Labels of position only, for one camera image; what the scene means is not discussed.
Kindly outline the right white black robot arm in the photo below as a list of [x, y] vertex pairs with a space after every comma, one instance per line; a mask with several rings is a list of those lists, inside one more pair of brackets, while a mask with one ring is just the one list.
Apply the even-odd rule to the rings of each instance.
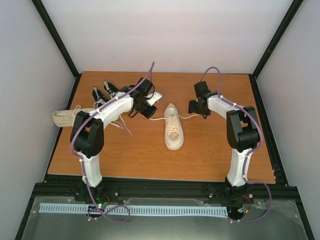
[[189, 101], [188, 112], [204, 119], [217, 113], [226, 120], [226, 138], [231, 147], [230, 169], [225, 178], [223, 197], [227, 202], [236, 202], [247, 192], [248, 169], [253, 152], [262, 142], [256, 110], [243, 107], [211, 92], [205, 81], [194, 85], [195, 100]]

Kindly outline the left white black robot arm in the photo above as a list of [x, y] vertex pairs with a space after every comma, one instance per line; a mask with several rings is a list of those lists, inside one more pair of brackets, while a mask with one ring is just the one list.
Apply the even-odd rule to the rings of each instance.
[[146, 118], [156, 112], [155, 103], [163, 95], [159, 92], [148, 94], [153, 84], [142, 78], [138, 86], [125, 86], [102, 106], [90, 112], [80, 111], [76, 114], [70, 136], [70, 151], [79, 157], [82, 168], [82, 180], [89, 187], [86, 195], [92, 201], [103, 198], [104, 188], [100, 186], [102, 174], [99, 155], [104, 148], [104, 130], [116, 121], [121, 114], [136, 111]]

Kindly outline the beige lace platform sneaker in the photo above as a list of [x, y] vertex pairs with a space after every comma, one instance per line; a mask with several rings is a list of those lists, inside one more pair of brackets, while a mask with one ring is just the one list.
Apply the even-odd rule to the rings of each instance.
[[151, 121], [164, 120], [164, 142], [166, 147], [171, 151], [179, 150], [184, 144], [184, 131], [181, 124], [181, 119], [186, 120], [192, 117], [198, 117], [199, 114], [190, 116], [181, 116], [178, 109], [173, 103], [170, 103], [164, 110], [163, 117], [150, 118]]

